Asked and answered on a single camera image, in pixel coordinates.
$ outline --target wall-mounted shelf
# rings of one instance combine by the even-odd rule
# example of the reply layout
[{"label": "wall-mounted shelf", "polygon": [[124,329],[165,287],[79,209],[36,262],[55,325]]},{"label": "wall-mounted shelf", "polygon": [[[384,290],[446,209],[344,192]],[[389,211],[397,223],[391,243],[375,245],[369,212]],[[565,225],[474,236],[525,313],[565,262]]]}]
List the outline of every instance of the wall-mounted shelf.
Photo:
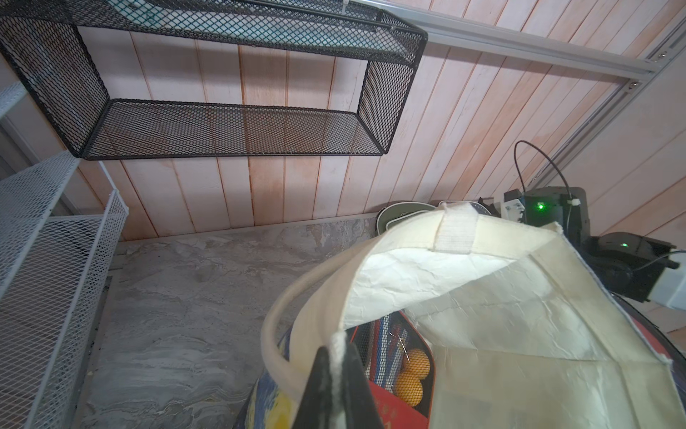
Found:
[{"label": "wall-mounted shelf", "polygon": [[[366,60],[357,112],[111,100],[76,25]],[[387,153],[427,34],[337,0],[13,0],[0,50],[74,156]]]},{"label": "wall-mounted shelf", "polygon": [[0,181],[0,427],[62,428],[128,215],[49,217],[79,163],[67,151]]}]

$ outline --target white plug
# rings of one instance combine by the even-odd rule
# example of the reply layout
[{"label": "white plug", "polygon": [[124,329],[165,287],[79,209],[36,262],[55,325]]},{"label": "white plug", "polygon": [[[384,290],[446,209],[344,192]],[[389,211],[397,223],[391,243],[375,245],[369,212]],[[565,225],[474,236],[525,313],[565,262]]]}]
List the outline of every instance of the white plug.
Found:
[{"label": "white plug", "polygon": [[686,253],[677,253],[668,258],[681,266],[676,270],[665,268],[648,299],[665,307],[686,310]]}]

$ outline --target gray marble tile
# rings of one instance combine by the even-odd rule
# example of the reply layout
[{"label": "gray marble tile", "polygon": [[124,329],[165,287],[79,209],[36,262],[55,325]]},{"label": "gray marble tile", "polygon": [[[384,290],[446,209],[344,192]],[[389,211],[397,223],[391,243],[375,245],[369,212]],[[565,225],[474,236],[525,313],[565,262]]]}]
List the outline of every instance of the gray marble tile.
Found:
[{"label": "gray marble tile", "polygon": [[230,428],[263,368],[259,331],[271,304],[372,235],[373,219],[362,219],[131,246],[108,295],[81,427]]}]

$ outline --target black power cable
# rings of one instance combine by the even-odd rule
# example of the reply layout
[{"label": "black power cable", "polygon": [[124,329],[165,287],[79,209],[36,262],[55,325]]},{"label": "black power cable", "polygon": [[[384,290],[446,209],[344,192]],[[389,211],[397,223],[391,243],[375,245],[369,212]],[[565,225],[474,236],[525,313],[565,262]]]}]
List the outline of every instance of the black power cable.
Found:
[{"label": "black power cable", "polygon": [[650,261],[650,262],[646,262],[645,264],[641,265],[641,266],[638,267],[638,268],[634,268],[632,271],[636,272],[636,271],[638,271],[638,270],[642,270],[642,269],[644,269],[644,268],[647,267],[647,266],[653,265],[653,263],[659,261],[660,259],[662,259],[662,258],[664,258],[664,257],[668,257],[668,256],[670,256],[670,255],[674,255],[674,254],[676,254],[676,253],[686,253],[686,251],[674,251],[674,252],[665,253],[664,255],[660,255],[660,256],[656,257],[655,259],[653,259],[653,260]]},{"label": "black power cable", "polygon": [[[545,159],[548,160],[548,162],[550,163],[550,165],[553,166],[553,168],[555,169],[555,171],[557,171],[558,174],[560,175],[560,177],[562,178],[562,182],[564,182],[565,187],[567,188],[567,194],[569,195],[569,200],[571,201],[571,200],[573,199],[573,198],[571,197],[571,190],[569,189],[569,183],[567,183],[567,179],[565,178],[564,174],[562,174],[562,172],[560,171],[560,169],[558,168],[558,166],[555,164],[555,162],[553,162],[553,160],[550,159],[550,156],[548,156],[544,151],[542,151],[541,149],[539,149],[538,146],[536,146],[536,145],[534,145],[533,143],[530,143],[529,141],[526,141],[526,140],[520,140],[520,141],[516,142],[516,143],[514,144],[514,150],[512,151],[512,154],[513,154],[513,156],[514,156],[514,161],[515,161],[515,162],[514,162],[514,166],[515,166],[516,169],[517,169],[517,174],[519,175],[519,181],[521,182],[521,191],[522,191],[522,194],[523,194],[524,192],[526,192],[526,186],[524,186],[524,178],[521,176],[521,171],[519,170],[519,164],[517,163],[517,146],[518,146],[520,143],[526,143],[526,144],[528,144],[529,146],[531,146],[532,148],[538,150],[539,153],[541,153],[541,155],[543,155],[543,156],[545,157]],[[567,212],[567,226],[565,227],[565,233],[567,233],[567,234],[569,234],[569,219],[570,219],[570,218],[571,218],[571,207],[569,208],[569,211]]]}]

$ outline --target white metal shelf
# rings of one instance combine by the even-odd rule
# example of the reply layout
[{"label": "white metal shelf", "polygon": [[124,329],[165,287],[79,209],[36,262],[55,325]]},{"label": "white metal shelf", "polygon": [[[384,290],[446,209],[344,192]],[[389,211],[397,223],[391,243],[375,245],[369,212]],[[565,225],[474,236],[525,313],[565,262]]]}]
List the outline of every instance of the white metal shelf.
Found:
[{"label": "white metal shelf", "polygon": [[0,119],[26,95],[21,82],[15,82],[0,92]]},{"label": "white metal shelf", "polygon": [[0,181],[0,299],[78,164],[65,151]]},{"label": "white metal shelf", "polygon": [[63,427],[128,215],[113,185],[102,215],[48,217],[78,162],[63,152],[0,182],[3,429]]}]

